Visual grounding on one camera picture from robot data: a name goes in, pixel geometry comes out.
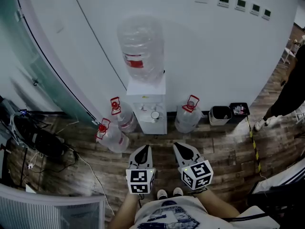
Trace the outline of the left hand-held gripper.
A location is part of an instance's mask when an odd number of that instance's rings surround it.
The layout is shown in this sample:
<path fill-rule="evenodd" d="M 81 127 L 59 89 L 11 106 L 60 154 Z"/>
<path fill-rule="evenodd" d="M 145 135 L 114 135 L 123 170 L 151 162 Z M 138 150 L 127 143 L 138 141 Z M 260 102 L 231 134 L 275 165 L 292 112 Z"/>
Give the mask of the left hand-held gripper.
<path fill-rule="evenodd" d="M 126 169 L 126 180 L 131 194 L 150 194 L 156 172 L 152 159 L 150 145 L 141 146 L 131 154 L 129 166 Z"/>

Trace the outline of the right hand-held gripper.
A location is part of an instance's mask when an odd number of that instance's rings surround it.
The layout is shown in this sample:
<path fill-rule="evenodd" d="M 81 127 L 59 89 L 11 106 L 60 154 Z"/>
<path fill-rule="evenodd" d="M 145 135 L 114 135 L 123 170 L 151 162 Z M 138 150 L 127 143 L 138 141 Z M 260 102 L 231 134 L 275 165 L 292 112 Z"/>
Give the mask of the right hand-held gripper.
<path fill-rule="evenodd" d="M 191 190 L 202 189 L 212 181 L 214 172 L 208 160 L 198 149 L 186 143 L 175 142 L 173 150 L 182 182 Z"/>

